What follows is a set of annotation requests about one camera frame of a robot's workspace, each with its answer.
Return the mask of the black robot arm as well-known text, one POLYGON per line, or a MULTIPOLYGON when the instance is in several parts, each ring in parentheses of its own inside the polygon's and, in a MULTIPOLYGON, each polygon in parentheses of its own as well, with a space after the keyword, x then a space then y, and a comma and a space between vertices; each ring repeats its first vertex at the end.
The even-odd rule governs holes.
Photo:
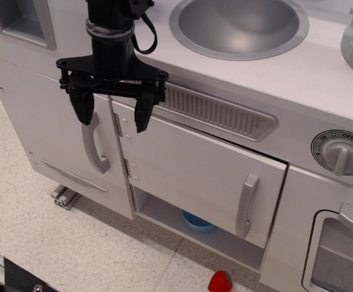
POLYGON ((56 62, 61 71, 60 87, 69 95, 83 125, 91 123, 94 94, 135 99, 139 133, 146 130, 154 106, 164 102, 169 74, 136 56, 140 49, 135 21, 142 19, 156 33, 146 15, 153 5, 153 1, 88 1, 86 31, 92 38, 92 55, 56 62))

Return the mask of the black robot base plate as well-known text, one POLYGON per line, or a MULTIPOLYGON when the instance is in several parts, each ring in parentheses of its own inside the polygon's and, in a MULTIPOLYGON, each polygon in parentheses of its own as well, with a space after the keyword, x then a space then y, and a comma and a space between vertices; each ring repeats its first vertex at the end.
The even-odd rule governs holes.
POLYGON ((56 292, 57 289, 4 258, 0 264, 0 291, 56 292))

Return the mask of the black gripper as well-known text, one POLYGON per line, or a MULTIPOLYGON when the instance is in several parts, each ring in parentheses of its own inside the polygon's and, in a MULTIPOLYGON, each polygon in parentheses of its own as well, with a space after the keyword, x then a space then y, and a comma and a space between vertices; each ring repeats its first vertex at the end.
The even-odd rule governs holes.
POLYGON ((145 131, 154 101, 165 100, 168 74, 137 58, 132 29, 119 35, 102 35, 93 30, 89 33, 92 55, 61 58, 56 62, 61 70, 60 87, 69 94, 78 120, 84 125, 91 123, 94 93, 136 98, 136 129, 138 133, 145 131))

